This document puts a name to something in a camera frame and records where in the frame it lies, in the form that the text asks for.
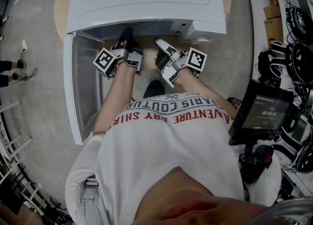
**monitor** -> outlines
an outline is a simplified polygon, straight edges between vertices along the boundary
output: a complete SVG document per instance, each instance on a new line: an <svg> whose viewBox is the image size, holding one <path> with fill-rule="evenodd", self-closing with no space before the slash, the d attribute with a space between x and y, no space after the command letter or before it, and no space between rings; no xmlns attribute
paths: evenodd
<svg viewBox="0 0 313 225"><path fill-rule="evenodd" d="M230 145L271 140L291 113L290 91L250 80L241 107L229 129Z"/></svg>

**black pants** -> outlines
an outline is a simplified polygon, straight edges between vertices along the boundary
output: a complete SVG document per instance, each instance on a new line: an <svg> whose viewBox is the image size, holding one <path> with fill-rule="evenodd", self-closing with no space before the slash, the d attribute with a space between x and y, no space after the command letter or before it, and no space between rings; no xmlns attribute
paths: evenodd
<svg viewBox="0 0 313 225"><path fill-rule="evenodd" d="M12 69L12 62L0 61L0 72L10 71ZM0 88L7 87L9 85L9 77L7 75L0 74Z"/></svg>
<svg viewBox="0 0 313 225"><path fill-rule="evenodd" d="M159 80L152 81L143 95L143 98L149 98L165 94L165 88Z"/></svg>

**open door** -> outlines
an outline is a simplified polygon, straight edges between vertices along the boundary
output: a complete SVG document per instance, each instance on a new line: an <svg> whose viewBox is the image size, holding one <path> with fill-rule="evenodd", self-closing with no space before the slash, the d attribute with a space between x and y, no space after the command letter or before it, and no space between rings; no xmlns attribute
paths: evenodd
<svg viewBox="0 0 313 225"><path fill-rule="evenodd" d="M93 60L102 49L102 41L74 32L64 40L63 70L67 112L74 141L83 145L93 130L102 102L101 74Z"/></svg>

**leg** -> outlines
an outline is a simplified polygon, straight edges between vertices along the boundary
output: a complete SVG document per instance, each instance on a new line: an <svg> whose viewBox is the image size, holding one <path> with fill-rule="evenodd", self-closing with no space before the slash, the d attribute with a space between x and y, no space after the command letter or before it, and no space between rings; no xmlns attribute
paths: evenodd
<svg viewBox="0 0 313 225"><path fill-rule="evenodd" d="M12 76L2 75L0 74L0 88L4 88L9 86L9 82L13 81Z"/></svg>
<svg viewBox="0 0 313 225"><path fill-rule="evenodd" d="M12 69L16 69L17 67L18 67L17 63L9 61L0 61L0 72L10 71Z"/></svg>
<svg viewBox="0 0 313 225"><path fill-rule="evenodd" d="M178 85L182 92L195 92L200 95L204 95L207 98L215 101L221 108L223 108L232 120L235 119L237 115L237 110L226 101L222 96L217 94L215 91L210 89L207 85L201 82L196 76L194 76L190 69L183 68L179 71L178 78L174 81Z"/></svg>
<svg viewBox="0 0 313 225"><path fill-rule="evenodd" d="M159 80L153 80L148 86L143 95L143 98L149 98L165 94L165 88Z"/></svg>
<svg viewBox="0 0 313 225"><path fill-rule="evenodd" d="M136 68L120 64L94 125L94 135L104 134L120 111L131 102L136 72Z"/></svg>

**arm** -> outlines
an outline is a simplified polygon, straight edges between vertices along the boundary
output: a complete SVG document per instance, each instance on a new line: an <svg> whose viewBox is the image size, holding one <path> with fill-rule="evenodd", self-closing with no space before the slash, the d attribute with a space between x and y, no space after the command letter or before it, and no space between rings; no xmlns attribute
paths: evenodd
<svg viewBox="0 0 313 225"><path fill-rule="evenodd" d="M126 63L121 63L118 67L94 125L93 135L104 134L118 113L131 102L136 72L136 68L130 67Z"/></svg>
<svg viewBox="0 0 313 225"><path fill-rule="evenodd" d="M197 77L195 77L190 69L181 69L179 71L179 77L174 81L174 83L180 86L183 92L196 92L212 99L229 114L231 119L235 119L237 110L222 96L214 92Z"/></svg>

